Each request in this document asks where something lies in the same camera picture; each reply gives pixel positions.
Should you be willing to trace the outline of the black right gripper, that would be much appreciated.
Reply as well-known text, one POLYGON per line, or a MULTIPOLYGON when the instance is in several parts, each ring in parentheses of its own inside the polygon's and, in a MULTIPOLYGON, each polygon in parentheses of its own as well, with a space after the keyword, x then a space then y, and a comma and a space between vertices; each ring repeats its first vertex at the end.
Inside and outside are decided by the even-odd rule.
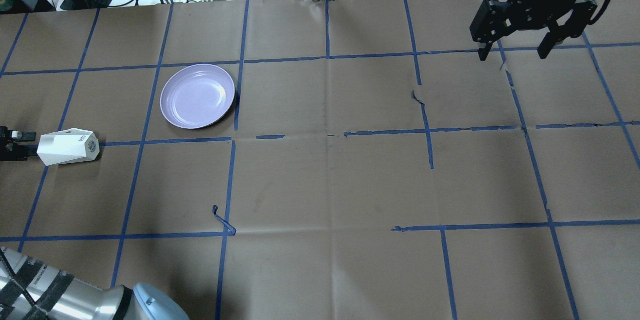
POLYGON ((471 24, 478 57, 485 61, 497 40, 516 31, 546 29, 537 47, 544 60, 566 38, 578 38, 593 23, 596 0, 482 0, 471 24))

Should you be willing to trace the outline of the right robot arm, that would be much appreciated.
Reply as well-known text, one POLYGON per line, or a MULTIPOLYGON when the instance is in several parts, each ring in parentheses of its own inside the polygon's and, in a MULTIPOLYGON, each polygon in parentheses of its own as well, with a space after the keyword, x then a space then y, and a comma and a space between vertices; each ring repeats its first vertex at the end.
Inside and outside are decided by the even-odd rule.
POLYGON ((595 0, 482 0, 470 24, 470 35, 478 43, 478 57, 486 60, 493 44, 515 31, 547 28, 537 47, 545 59, 566 38, 577 38, 586 26, 597 22, 610 4, 595 0))

